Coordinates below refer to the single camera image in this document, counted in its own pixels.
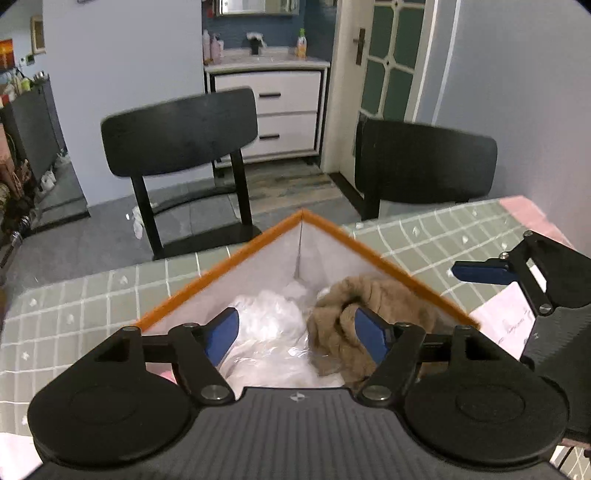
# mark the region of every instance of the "white paper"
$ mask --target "white paper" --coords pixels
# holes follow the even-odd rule
[[[546,280],[538,267],[533,266],[531,272],[545,291]],[[482,333],[516,359],[520,358],[534,326],[535,317],[516,282],[470,315],[480,323]]]

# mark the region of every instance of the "bathroom vanity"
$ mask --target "bathroom vanity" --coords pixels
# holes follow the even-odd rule
[[[287,48],[265,48],[253,56],[231,49],[205,70],[205,91],[250,87],[255,94],[258,138],[242,149],[245,163],[320,154],[330,63],[298,59]],[[214,162],[230,165],[230,158]]]

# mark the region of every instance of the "table surface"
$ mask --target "table surface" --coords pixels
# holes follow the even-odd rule
[[[466,312],[502,287],[457,281],[455,260],[497,257],[526,228],[497,200],[343,227]],[[123,325],[228,258],[239,246],[121,268],[29,290],[11,305],[0,349],[0,432],[30,435],[33,395]]]

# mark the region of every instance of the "white wall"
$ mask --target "white wall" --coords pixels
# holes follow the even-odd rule
[[[31,46],[31,17],[41,15],[43,0],[18,0],[11,6],[2,17],[0,17],[0,40],[12,39],[14,47],[14,61],[30,54],[33,51]],[[32,77],[40,70],[47,71],[47,56],[45,54],[35,55],[35,63],[23,67],[22,72]]]
[[[495,138],[491,196],[526,195],[587,255],[590,46],[575,0],[462,0],[436,119]]]
[[[100,122],[203,92],[201,2],[45,0],[43,15],[47,69],[86,200],[95,205],[129,195],[131,182],[109,171]],[[146,184],[154,189],[212,176],[211,166],[203,166]]]

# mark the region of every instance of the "white cabinet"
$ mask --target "white cabinet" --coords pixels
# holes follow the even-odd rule
[[[266,71],[205,68],[208,92],[240,87],[254,92],[258,138],[243,147],[245,163],[319,155],[328,68],[326,62],[319,63],[300,61],[291,69],[285,62]],[[229,157],[221,158],[215,167],[229,163]]]

